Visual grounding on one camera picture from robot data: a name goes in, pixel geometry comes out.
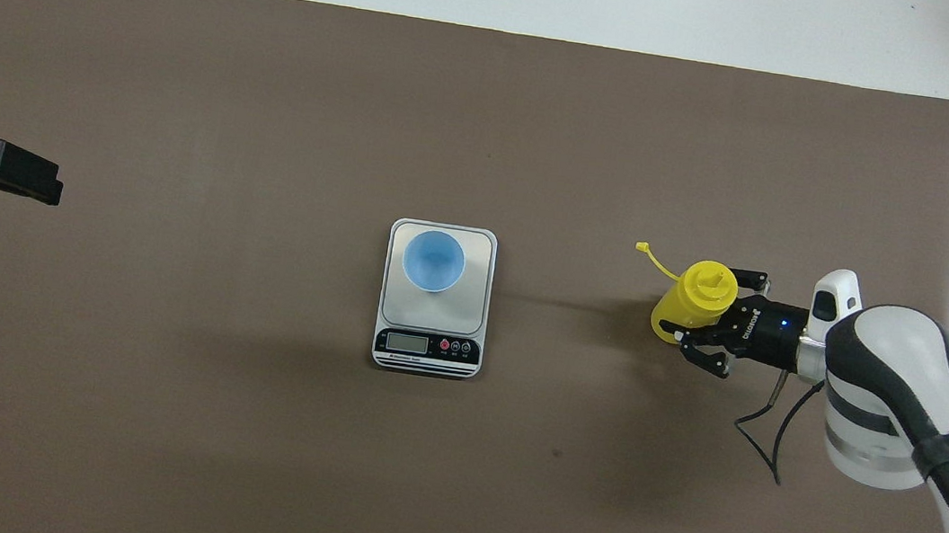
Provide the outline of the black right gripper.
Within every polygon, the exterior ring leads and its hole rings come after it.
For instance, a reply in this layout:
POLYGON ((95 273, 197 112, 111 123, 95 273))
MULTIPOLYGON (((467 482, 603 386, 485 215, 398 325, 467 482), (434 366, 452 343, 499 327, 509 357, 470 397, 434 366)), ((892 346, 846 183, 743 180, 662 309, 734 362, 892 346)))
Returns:
MULTIPOLYGON (((739 289, 765 297, 770 281, 762 270, 731 267, 739 289)), ((712 376, 731 375, 732 353, 785 371, 797 371, 800 341, 809 310, 767 298, 747 296, 733 304, 728 348, 708 327, 675 329, 676 344, 684 360, 712 376)))

